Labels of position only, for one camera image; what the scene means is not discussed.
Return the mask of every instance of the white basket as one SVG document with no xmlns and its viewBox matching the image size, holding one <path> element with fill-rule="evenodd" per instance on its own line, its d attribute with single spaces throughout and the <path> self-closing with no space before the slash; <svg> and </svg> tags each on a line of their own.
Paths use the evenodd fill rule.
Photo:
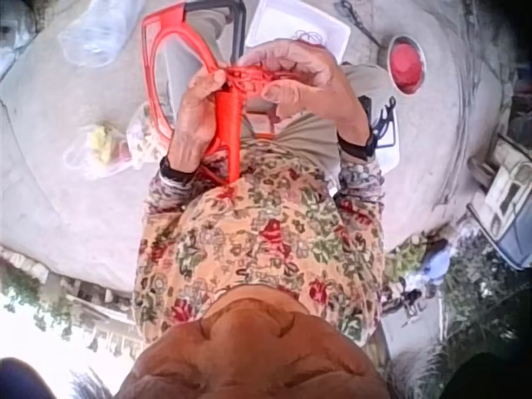
<svg viewBox="0 0 532 399">
<path fill-rule="evenodd" d="M 260 0 L 245 44 L 253 47 L 278 38 L 321 38 L 314 42 L 323 44 L 340 63 L 349 35 L 351 28 L 348 25 L 305 2 Z"/>
</svg>

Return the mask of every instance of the black handle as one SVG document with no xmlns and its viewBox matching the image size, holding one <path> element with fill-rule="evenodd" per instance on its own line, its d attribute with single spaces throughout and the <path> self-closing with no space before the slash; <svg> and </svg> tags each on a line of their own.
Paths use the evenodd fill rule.
<svg viewBox="0 0 532 399">
<path fill-rule="evenodd" d="M 231 51 L 231 63 L 244 54 L 244 37 L 246 33 L 246 6 L 242 0 L 199 0 L 185 4 L 185 19 L 187 12 L 199 10 L 212 10 L 214 8 L 228 8 L 233 17 L 233 46 Z"/>
</svg>

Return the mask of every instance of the floral blouse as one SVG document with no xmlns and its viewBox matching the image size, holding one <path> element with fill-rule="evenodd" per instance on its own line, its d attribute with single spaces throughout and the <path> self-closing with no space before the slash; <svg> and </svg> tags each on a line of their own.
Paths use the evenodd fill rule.
<svg viewBox="0 0 532 399">
<path fill-rule="evenodd" d="M 321 168 L 270 141 L 242 144 L 241 177 L 229 186 L 158 173 L 133 301 L 146 341 L 201 318 L 231 288 L 264 284 L 363 345 L 380 317 L 383 178 L 376 160 L 340 152 L 334 198 Z M 207 163 L 226 173 L 223 155 Z"/>
</svg>

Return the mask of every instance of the clear plastic bag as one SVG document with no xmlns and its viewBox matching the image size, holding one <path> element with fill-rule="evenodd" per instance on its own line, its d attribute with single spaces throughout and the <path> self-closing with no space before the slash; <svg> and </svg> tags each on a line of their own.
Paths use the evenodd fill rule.
<svg viewBox="0 0 532 399">
<path fill-rule="evenodd" d="M 160 143 L 159 135 L 150 116 L 150 106 L 142 104 L 126 130 L 127 145 L 130 148 L 131 164 L 139 169 L 145 163 L 159 162 L 166 148 Z"/>
<path fill-rule="evenodd" d="M 63 164 L 87 180 L 115 175 L 131 166 L 126 136 L 109 125 L 89 125 L 63 153 Z"/>
<path fill-rule="evenodd" d="M 0 79 L 35 37 L 35 17 L 22 0 L 0 2 Z"/>
<path fill-rule="evenodd" d="M 103 67 L 113 62 L 135 27 L 145 0 L 91 0 L 89 8 L 59 35 L 65 58 Z"/>
</svg>

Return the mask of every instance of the woman's left hand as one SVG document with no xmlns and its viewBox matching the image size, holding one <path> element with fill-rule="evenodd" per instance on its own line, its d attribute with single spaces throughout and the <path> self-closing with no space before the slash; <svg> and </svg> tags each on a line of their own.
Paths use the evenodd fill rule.
<svg viewBox="0 0 532 399">
<path fill-rule="evenodd" d="M 172 169 L 190 173 L 200 165 L 216 132 L 213 93 L 224 83 L 224 70 L 208 73 L 205 67 L 190 80 L 189 88 L 181 99 L 168 149 Z"/>
</svg>

